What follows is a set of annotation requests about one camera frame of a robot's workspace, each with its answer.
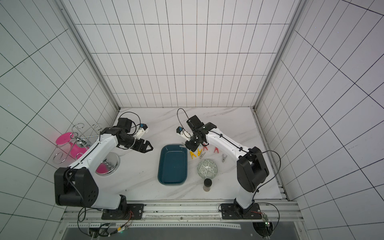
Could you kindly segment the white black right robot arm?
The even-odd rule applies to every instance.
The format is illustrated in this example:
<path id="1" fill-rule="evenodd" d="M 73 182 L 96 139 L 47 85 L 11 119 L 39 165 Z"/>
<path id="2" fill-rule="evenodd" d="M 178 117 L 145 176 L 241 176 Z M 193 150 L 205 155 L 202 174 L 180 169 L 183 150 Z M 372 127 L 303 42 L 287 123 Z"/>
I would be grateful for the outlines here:
<path id="1" fill-rule="evenodd" d="M 200 145 L 213 145 L 236 161 L 240 190 L 232 204 L 221 204 L 222 218 L 261 219 L 254 195 L 270 174 L 263 152 L 257 147 L 248 148 L 237 143 L 210 122 L 204 124 L 192 118 L 187 124 L 192 130 L 191 136 L 186 138 L 187 149 L 194 152 Z"/>

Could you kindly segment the teal plastic storage box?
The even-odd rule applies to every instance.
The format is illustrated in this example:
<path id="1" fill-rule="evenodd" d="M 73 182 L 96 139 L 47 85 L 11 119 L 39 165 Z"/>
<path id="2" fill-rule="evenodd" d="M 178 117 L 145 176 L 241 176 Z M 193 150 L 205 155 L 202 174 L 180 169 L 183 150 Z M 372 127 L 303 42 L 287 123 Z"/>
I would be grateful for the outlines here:
<path id="1" fill-rule="evenodd" d="M 158 181 L 165 186 L 182 185 L 188 176 L 187 148 L 183 145 L 166 145 L 162 148 Z"/>

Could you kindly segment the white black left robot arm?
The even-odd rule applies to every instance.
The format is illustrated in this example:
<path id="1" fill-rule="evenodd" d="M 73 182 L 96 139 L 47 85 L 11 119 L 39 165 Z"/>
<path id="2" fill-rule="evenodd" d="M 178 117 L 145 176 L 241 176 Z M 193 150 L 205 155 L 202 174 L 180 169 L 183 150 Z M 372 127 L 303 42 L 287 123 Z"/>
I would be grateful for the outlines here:
<path id="1" fill-rule="evenodd" d="M 134 135 L 126 127 L 109 127 L 101 131 L 99 139 L 78 160 L 54 174 L 55 201 L 59 206 L 103 210 L 103 220 L 125 220 L 143 205 L 129 205 L 123 195 L 101 190 L 96 181 L 97 168 L 116 147 L 123 146 L 140 153 L 149 152 L 149 141 L 142 136 L 148 126 L 141 124 Z"/>

